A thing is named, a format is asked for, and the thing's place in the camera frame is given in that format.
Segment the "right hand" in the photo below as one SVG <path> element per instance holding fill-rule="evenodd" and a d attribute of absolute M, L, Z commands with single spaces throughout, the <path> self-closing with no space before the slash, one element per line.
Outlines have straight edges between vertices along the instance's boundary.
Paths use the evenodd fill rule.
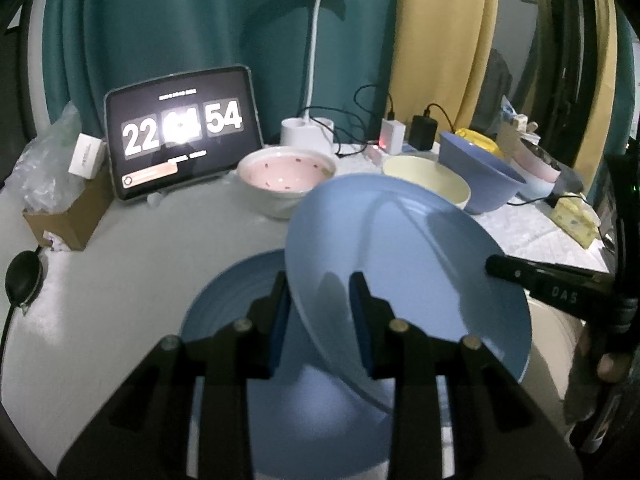
<path fill-rule="evenodd" d="M 604 384 L 620 382 L 628 368 L 628 356 L 592 351 L 589 327 L 585 325 L 574 350 L 563 401 L 563 416 L 567 425 L 590 418 L 596 411 L 599 390 Z"/>

